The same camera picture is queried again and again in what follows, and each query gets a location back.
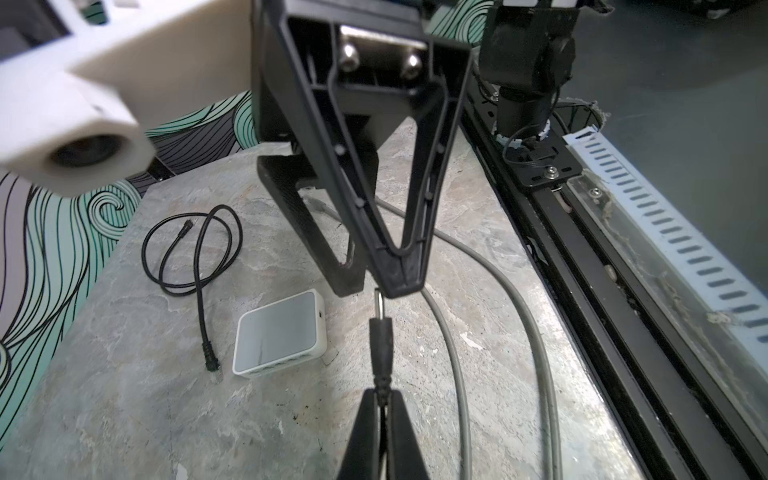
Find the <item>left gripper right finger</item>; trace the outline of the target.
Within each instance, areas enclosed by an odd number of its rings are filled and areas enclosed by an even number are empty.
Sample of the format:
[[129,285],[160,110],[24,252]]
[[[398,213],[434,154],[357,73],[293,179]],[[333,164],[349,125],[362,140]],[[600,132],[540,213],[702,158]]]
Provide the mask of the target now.
[[385,478],[429,480],[404,397],[392,390],[383,420]]

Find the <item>white network switch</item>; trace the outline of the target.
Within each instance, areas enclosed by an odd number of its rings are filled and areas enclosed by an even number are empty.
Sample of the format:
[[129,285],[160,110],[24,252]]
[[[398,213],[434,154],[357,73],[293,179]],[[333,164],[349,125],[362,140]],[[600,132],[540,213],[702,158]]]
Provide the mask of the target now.
[[324,298],[309,289],[239,318],[231,370],[257,377],[320,358],[327,346]]

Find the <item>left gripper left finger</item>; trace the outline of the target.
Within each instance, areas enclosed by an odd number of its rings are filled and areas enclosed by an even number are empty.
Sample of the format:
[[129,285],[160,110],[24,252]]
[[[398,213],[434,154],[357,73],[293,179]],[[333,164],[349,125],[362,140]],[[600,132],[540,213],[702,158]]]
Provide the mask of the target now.
[[375,391],[366,389],[337,475],[338,480],[380,478],[380,413]]

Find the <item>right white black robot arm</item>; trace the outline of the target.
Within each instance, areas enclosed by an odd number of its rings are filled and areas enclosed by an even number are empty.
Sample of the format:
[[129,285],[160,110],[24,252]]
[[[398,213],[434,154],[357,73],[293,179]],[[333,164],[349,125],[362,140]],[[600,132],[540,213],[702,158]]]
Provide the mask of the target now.
[[[581,7],[495,1],[473,53],[426,32],[435,1],[253,3],[254,128],[292,147],[260,157],[258,175],[336,295],[360,292],[366,275],[389,298],[424,286],[471,74],[500,89],[500,134],[538,134],[571,77]],[[378,151],[406,119],[417,133],[394,239],[376,204]]]

